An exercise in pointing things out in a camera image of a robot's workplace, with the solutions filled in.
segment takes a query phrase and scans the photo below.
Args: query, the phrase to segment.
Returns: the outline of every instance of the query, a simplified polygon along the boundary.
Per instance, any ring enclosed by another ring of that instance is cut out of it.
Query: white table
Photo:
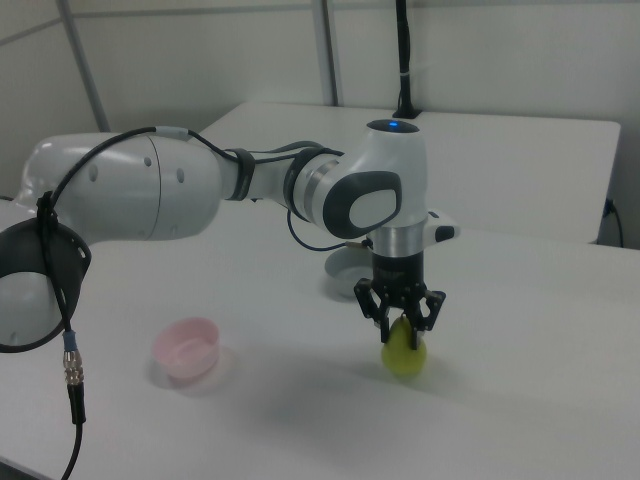
[[[224,146],[252,147],[257,128]],[[332,240],[301,223],[309,241]],[[448,297],[411,382],[384,370],[379,331],[330,293],[327,254],[298,247],[275,204],[226,202],[198,237],[93,254],[74,317],[88,416],[74,478],[640,472],[638,252],[473,229],[431,247],[427,285]],[[192,315],[219,324],[223,355],[177,385],[150,347]],[[57,339],[0,357],[0,455],[52,478],[73,443],[61,353]]]

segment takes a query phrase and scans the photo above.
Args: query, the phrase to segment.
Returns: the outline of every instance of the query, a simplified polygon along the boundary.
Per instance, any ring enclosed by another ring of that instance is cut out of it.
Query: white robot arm
[[[416,342],[420,332],[432,328],[444,294],[426,290],[422,252],[459,230],[448,217],[427,209],[426,153],[417,127],[399,120],[371,122],[360,147],[344,155],[309,142],[291,145],[294,153],[260,155],[241,149],[214,151],[176,138],[193,135],[156,127],[155,134],[102,151],[60,195],[55,207],[59,223],[89,245],[169,240],[200,233],[221,199],[271,199],[339,238],[367,235],[374,279],[363,279],[356,295],[364,315],[381,327],[383,342],[390,307],[405,311]],[[0,346],[9,346],[5,351],[34,345],[60,323],[42,261],[31,258],[29,268],[20,266],[21,257],[33,257],[33,248],[28,251],[28,241],[16,241],[26,235],[19,227],[36,216],[38,199],[54,190],[80,157],[110,137],[86,134],[42,141],[26,164],[16,199],[0,202]],[[75,295],[68,299],[71,310],[81,281],[67,280],[73,286],[65,296]],[[381,305],[373,302],[372,291]],[[426,318],[419,307],[424,298],[431,312]]]

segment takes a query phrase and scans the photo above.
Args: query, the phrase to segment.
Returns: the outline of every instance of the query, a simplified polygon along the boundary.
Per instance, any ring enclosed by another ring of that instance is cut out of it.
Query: pear
[[[382,347],[381,356],[383,365],[394,375],[417,375],[427,359],[427,346],[421,339],[418,349],[411,349],[411,324],[403,315],[391,325],[389,339]]]

